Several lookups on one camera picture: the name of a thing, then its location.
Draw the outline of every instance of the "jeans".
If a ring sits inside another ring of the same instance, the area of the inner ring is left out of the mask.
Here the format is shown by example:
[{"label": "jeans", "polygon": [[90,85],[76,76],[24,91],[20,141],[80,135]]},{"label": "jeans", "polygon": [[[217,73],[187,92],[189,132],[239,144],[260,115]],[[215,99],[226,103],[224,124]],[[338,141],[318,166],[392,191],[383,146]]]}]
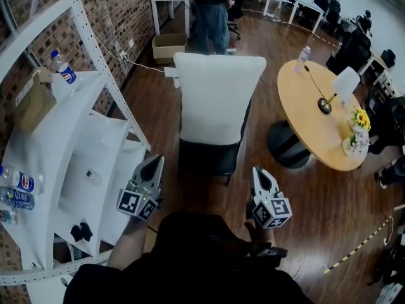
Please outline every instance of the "jeans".
[{"label": "jeans", "polygon": [[227,5],[196,3],[196,45],[198,53],[208,55],[208,36],[217,54],[226,54],[229,45]]}]

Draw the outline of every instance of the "yellow and black caution tape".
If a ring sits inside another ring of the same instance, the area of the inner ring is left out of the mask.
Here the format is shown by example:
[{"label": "yellow and black caution tape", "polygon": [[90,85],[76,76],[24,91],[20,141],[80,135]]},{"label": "yellow and black caution tape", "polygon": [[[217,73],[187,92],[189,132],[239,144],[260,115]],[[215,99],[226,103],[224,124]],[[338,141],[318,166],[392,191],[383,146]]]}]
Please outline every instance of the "yellow and black caution tape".
[{"label": "yellow and black caution tape", "polygon": [[364,246],[370,239],[372,239],[374,237],[375,234],[377,234],[378,232],[380,232],[382,230],[382,228],[384,226],[387,225],[388,221],[392,218],[392,216],[390,216],[389,218],[387,218],[387,220],[377,229],[375,230],[375,232],[373,234],[371,234],[367,239],[365,239],[356,249],[354,249],[352,252],[350,252],[347,256],[345,256],[344,258],[342,258],[341,261],[335,263],[333,266],[331,266],[330,268],[328,268],[327,270],[325,270],[323,273],[327,274],[328,272],[330,272],[333,268],[336,268],[337,266],[339,266],[342,262],[345,262],[347,259],[349,259],[351,256],[353,256],[353,254],[355,254],[362,246]]}]

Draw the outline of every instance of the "electrical outlet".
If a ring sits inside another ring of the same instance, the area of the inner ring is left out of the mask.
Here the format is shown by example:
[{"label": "electrical outlet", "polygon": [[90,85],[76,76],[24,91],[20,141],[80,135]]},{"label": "electrical outlet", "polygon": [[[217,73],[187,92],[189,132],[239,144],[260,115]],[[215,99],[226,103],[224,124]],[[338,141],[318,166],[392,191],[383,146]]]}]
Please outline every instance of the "electrical outlet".
[{"label": "electrical outlet", "polygon": [[126,52],[121,51],[121,53],[120,53],[120,58],[121,58],[122,61],[125,60],[125,55],[126,55]]}]

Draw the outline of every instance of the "chair cushion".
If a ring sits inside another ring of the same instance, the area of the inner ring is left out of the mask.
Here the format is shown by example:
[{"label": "chair cushion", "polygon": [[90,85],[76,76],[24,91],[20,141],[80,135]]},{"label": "chair cushion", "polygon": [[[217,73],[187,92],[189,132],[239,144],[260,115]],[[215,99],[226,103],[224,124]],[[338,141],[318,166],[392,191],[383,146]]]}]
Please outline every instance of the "chair cushion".
[{"label": "chair cushion", "polygon": [[238,144],[208,145],[180,139],[179,170],[203,172],[209,175],[228,175],[236,169]]},{"label": "chair cushion", "polygon": [[184,141],[229,146],[240,129],[266,60],[250,56],[175,53],[182,91]]}]

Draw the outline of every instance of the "white lamp shade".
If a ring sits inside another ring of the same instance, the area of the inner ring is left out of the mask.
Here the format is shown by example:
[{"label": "white lamp shade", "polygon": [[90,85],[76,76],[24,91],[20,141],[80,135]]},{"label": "white lamp shade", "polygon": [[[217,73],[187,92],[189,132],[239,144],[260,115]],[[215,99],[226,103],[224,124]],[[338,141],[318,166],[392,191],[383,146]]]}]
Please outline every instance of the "white lamp shade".
[{"label": "white lamp shade", "polygon": [[337,76],[332,82],[336,94],[345,102],[350,102],[353,91],[358,86],[360,77],[351,67],[347,67],[344,71]]}]

